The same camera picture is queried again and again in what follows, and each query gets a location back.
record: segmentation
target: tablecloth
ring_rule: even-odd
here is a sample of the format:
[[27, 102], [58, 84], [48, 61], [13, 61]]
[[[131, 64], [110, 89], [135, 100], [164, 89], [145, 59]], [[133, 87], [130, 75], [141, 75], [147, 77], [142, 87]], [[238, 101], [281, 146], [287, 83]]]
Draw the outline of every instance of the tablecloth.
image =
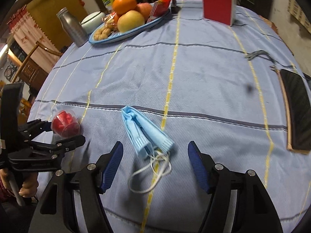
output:
[[[271, 61], [257, 57], [248, 62], [245, 53], [265, 50], [279, 69], [303, 74], [281, 38], [256, 13], [237, 7], [236, 21], [228, 27], [203, 18], [201, 0], [178, 0], [178, 5], [178, 15], [168, 15], [135, 37], [71, 45], [43, 84], [29, 120], [51, 121], [62, 109], [77, 114], [86, 143], [66, 154], [66, 172], [95, 163], [116, 141], [122, 142], [119, 170], [101, 196], [115, 232], [139, 232], [148, 199], [127, 186], [130, 175], [149, 162], [136, 156], [122, 123], [121, 108], [130, 105], [157, 126], [164, 125], [175, 142], [173, 170], [154, 189], [145, 233], [197, 232], [200, 227], [210, 196], [196, 183], [187, 154], [191, 140], [229, 170], [254, 169], [289, 233], [311, 202], [311, 156], [286, 149], [285, 107]], [[37, 137], [46, 143], [55, 140], [52, 132]], [[39, 174], [39, 197], [49, 178], [50, 173]], [[151, 179], [150, 170], [134, 179], [134, 188], [146, 189]], [[84, 233], [77, 192], [76, 200]], [[226, 232], [234, 195], [231, 200]]]

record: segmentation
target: metal thermos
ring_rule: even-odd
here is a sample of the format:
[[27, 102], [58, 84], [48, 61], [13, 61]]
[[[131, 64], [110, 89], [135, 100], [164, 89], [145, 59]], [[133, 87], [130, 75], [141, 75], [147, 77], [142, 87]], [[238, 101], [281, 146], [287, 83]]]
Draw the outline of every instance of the metal thermos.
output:
[[66, 7], [61, 9], [56, 15], [61, 21], [64, 31], [71, 40], [74, 41], [78, 47], [83, 46], [89, 37], [82, 28], [81, 23], [69, 13]]

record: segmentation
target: curtain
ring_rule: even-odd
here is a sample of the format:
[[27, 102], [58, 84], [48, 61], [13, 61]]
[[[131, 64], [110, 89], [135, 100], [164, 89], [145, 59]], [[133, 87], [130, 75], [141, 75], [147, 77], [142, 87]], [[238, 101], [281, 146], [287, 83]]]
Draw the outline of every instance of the curtain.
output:
[[[41, 42], [47, 48], [58, 51], [48, 37], [44, 34], [24, 6], [19, 9], [7, 23], [15, 41], [27, 54], [35, 47], [36, 42]], [[40, 47], [32, 54], [31, 59], [44, 71], [49, 73], [59, 57], [44, 51]]]

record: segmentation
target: mask ear loop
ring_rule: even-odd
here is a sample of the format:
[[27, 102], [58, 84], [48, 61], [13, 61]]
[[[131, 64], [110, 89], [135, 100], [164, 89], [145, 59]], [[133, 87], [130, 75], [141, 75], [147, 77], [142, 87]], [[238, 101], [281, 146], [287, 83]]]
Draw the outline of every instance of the mask ear loop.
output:
[[[155, 151], [157, 153], [157, 155], [154, 157], [154, 156], [150, 156], [150, 164], [144, 166], [143, 168], [137, 170], [136, 172], [134, 172], [130, 178], [128, 179], [128, 188], [133, 192], [133, 193], [136, 193], [136, 194], [146, 194], [146, 193], [149, 193], [152, 189], [155, 188], [155, 186], [158, 184], [158, 182], [160, 181], [161, 177], [169, 174], [171, 171], [172, 171], [172, 164], [171, 162], [169, 161], [169, 154], [163, 154], [161, 153], [160, 151], [156, 150]], [[153, 164], [156, 162], [156, 161], [165, 161], [162, 165], [161, 165], [161, 168], [159, 169], [158, 172], [156, 172], [154, 170], [154, 167], [153, 167]], [[132, 178], [147, 170], [149, 167], [151, 167], [153, 173], [156, 175], [156, 178], [155, 178], [155, 181], [153, 182], [153, 184], [146, 190], [134, 190], [132, 189], [131, 187], [131, 180]]]

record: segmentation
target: human hand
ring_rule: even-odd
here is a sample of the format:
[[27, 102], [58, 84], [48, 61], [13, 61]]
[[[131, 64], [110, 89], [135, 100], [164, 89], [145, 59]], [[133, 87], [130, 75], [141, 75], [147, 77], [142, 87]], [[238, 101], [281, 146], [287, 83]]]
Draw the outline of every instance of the human hand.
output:
[[[4, 187], [10, 191], [12, 191], [12, 188], [8, 181], [9, 171], [7, 168], [0, 169], [0, 177], [2, 180], [2, 184]], [[24, 183], [22, 185], [22, 188], [19, 191], [19, 195], [23, 196], [24, 198], [30, 198], [35, 196], [37, 193], [37, 187], [39, 186], [37, 181], [38, 173], [30, 173], [27, 175], [27, 177], [24, 180]]]

